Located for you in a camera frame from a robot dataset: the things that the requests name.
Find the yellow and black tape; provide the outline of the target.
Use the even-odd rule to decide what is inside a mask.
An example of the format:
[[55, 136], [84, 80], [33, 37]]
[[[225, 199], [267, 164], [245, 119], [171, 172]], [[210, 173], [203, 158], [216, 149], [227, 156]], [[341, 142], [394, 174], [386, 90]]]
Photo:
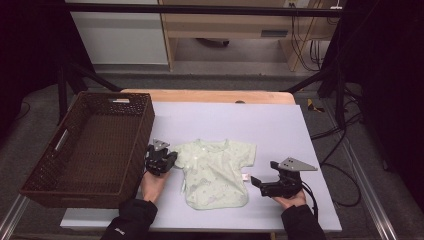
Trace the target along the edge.
[[314, 105], [312, 99], [309, 99], [309, 98], [307, 99], [307, 108], [308, 108], [308, 111], [315, 111], [315, 112], [320, 112], [320, 113], [325, 112], [325, 109], [324, 108], [322, 108], [322, 107], [316, 107]]

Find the person's right hand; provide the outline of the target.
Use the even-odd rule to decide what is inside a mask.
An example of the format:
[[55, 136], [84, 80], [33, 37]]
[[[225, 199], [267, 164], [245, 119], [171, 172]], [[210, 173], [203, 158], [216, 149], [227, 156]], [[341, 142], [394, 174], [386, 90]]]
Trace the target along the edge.
[[303, 191], [299, 191], [297, 194], [290, 198], [273, 197], [273, 200], [280, 204], [284, 210], [293, 206], [299, 207], [306, 204], [306, 196]]

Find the black metal stand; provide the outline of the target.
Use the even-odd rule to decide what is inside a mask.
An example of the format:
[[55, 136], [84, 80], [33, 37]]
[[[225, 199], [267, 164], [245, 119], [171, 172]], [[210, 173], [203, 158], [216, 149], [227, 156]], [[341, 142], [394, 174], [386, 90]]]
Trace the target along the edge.
[[59, 122], [63, 120], [68, 111], [68, 95], [67, 86], [70, 86], [75, 94], [81, 91], [87, 91], [88, 87], [83, 81], [83, 78], [89, 78], [101, 86], [112, 92], [122, 91], [121, 87], [118, 87], [104, 78], [97, 75], [94, 71], [90, 71], [76, 63], [68, 63], [62, 65], [57, 74], [58, 83], [58, 96], [59, 96]]
[[308, 77], [306, 80], [303, 80], [300, 83], [289, 87], [288, 89], [286, 89], [286, 92], [296, 93], [302, 88], [307, 87], [312, 83], [320, 81], [321, 85], [318, 88], [318, 96], [320, 98], [327, 98], [332, 92], [335, 93], [334, 117], [337, 126], [342, 130], [345, 130], [347, 127], [343, 110], [345, 79], [341, 71], [339, 57], [341, 51], [340, 40], [342, 26], [343, 20], [342, 18], [339, 18], [335, 32], [332, 36], [329, 48], [327, 50], [322, 68], [311, 77]]

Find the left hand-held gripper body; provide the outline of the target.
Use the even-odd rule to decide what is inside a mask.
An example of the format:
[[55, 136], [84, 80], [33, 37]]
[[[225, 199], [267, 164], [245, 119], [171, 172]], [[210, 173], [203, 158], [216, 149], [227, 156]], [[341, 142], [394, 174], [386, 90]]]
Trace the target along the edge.
[[167, 159], [168, 147], [168, 143], [158, 139], [154, 139], [148, 146], [145, 155], [145, 168], [148, 172], [160, 176], [169, 171], [170, 165]]

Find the light wooden desk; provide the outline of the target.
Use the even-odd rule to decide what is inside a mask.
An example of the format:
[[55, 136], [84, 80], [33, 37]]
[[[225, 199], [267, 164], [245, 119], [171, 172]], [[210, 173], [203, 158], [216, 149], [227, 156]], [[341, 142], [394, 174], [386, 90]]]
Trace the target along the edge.
[[[329, 9], [332, 4], [331, 0], [158, 0], [158, 3], [271, 8], [293, 4], [308, 9]], [[306, 59], [308, 42], [329, 41], [336, 29], [327, 17], [163, 14], [161, 18], [169, 48], [180, 38], [277, 39], [292, 72]]]

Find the black curtain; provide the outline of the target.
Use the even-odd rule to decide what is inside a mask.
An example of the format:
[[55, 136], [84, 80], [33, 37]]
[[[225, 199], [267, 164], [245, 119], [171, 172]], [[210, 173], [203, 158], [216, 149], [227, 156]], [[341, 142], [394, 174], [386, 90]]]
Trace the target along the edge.
[[389, 165], [424, 212], [424, 0], [347, 0], [341, 67]]
[[0, 0], [0, 139], [23, 98], [57, 82], [58, 70], [75, 63], [91, 71], [65, 0]]

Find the white cabinet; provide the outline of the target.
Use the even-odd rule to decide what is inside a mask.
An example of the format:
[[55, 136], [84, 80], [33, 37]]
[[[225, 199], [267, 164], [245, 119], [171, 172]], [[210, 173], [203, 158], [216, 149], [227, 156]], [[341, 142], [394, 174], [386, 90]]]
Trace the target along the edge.
[[93, 64], [167, 65], [159, 14], [72, 12]]

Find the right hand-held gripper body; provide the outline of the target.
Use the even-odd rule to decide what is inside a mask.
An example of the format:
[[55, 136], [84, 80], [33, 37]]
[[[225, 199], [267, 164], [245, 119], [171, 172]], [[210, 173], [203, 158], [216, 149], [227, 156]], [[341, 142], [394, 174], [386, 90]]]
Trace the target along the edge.
[[268, 191], [261, 192], [262, 196], [290, 198], [303, 188], [300, 172], [318, 170], [317, 167], [292, 157], [288, 157], [278, 163], [281, 168], [281, 170], [278, 171], [279, 180], [268, 183], [270, 185], [270, 189]]

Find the aluminium rail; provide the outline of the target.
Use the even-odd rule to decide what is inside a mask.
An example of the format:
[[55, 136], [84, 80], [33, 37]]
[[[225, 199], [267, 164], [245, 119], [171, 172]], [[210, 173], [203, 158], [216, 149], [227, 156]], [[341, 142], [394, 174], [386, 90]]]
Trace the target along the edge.
[[344, 130], [344, 134], [339, 133], [342, 149], [361, 191], [362, 200], [365, 203], [368, 213], [370, 214], [374, 226], [379, 234], [379, 239], [398, 240], [395, 229], [389, 220], [371, 182], [369, 181], [369, 178], [361, 166], [359, 158], [357, 157], [346, 133], [347, 130]]
[[8, 213], [0, 223], [0, 240], [10, 240], [16, 226], [29, 203], [29, 199], [19, 194]]

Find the brown woven basket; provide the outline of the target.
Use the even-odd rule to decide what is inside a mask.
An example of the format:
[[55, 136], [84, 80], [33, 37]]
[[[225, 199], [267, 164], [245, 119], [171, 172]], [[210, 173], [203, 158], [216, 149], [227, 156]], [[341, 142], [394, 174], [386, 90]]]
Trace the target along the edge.
[[20, 193], [49, 208], [119, 207], [138, 188], [154, 118], [147, 93], [80, 93]]

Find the light green baby shirt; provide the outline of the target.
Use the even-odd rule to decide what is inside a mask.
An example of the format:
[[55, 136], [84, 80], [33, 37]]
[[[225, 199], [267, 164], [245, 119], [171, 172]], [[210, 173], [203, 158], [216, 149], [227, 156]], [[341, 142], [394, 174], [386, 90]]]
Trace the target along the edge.
[[256, 145], [197, 139], [174, 147], [175, 166], [184, 173], [183, 193], [195, 210], [238, 208], [248, 203], [242, 169], [255, 162]]

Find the person's left hand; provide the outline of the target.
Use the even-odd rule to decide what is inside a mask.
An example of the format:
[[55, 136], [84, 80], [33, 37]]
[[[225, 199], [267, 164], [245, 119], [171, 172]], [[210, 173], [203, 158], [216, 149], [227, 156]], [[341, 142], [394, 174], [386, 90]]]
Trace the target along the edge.
[[141, 193], [143, 200], [156, 203], [165, 187], [165, 183], [170, 176], [170, 173], [163, 173], [159, 176], [146, 172], [141, 180]]

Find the black horizontal frame bar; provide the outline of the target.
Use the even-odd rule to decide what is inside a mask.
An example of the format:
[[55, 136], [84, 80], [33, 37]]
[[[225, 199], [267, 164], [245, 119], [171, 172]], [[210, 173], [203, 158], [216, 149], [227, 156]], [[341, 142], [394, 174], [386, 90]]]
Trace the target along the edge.
[[65, 3], [69, 11], [108, 13], [209, 14], [252, 16], [339, 17], [342, 10], [242, 6]]

